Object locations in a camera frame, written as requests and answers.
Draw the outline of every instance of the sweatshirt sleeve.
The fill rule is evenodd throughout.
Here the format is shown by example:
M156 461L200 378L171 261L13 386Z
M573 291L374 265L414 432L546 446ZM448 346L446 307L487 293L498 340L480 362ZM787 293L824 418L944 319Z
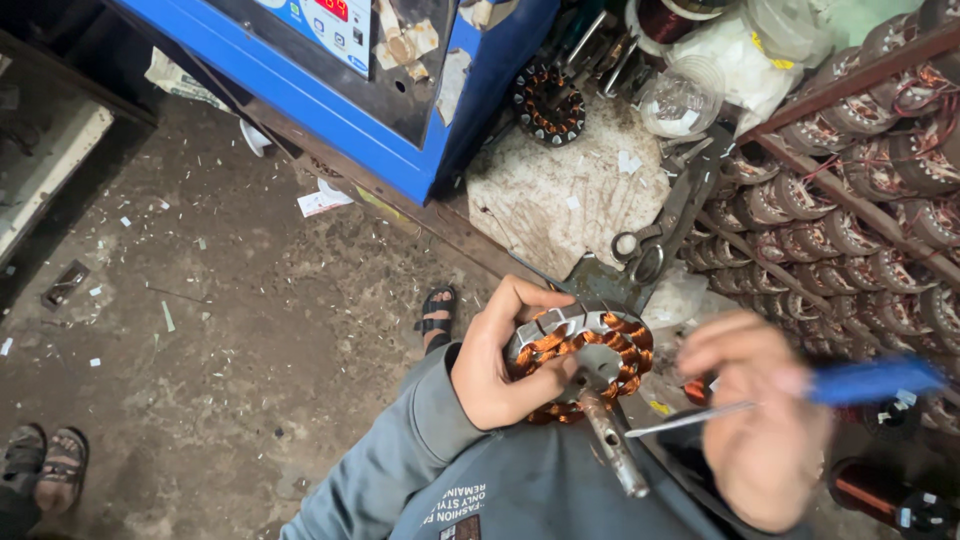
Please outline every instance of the sweatshirt sleeve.
M422 377L303 499L281 540L386 538L407 501L484 436L464 413L446 370L459 350L453 343L423 359L429 367Z

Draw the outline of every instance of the digital display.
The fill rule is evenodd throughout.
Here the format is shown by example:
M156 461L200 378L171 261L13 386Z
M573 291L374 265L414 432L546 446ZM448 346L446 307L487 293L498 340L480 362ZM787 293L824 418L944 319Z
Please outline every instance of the digital display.
M347 21L347 2L344 2L344 0L316 0L316 2L340 20Z

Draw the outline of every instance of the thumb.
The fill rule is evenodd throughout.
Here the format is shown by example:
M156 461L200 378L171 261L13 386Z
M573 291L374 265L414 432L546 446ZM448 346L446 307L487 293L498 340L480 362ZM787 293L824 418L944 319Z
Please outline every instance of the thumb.
M564 386L577 371L577 357L563 355L551 358L532 375L507 386L507 400L518 418L537 407L552 402L564 393Z

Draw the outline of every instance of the person's right hand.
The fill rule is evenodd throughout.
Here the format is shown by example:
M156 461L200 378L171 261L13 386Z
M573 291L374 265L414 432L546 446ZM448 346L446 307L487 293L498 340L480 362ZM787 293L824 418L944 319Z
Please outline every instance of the person's right hand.
M829 409L804 399L809 370L783 333L737 311L691 334L677 357L682 374L720 374L712 406L756 406L707 421L704 455L717 489L742 520L781 532L803 516L823 466Z
M507 276L484 310L474 315L450 372L450 381L460 406L479 430L515 424L564 392L564 386L577 370L575 357L552 358L529 377L512 382L504 364L503 348L517 323L528 322L533 314L545 309L573 302L568 294Z

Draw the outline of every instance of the scissors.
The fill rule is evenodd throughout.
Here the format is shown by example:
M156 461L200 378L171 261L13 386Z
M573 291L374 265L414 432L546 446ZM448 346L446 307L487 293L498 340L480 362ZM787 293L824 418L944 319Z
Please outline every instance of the scissors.
M671 187L656 222L613 237L613 260L627 266L631 280L640 285L655 282L664 263L677 255L697 213L719 180L720 156L732 145L733 137L727 130L717 124L708 127L706 138L674 160L685 167ZM621 251L619 243L627 237L633 239L634 246Z

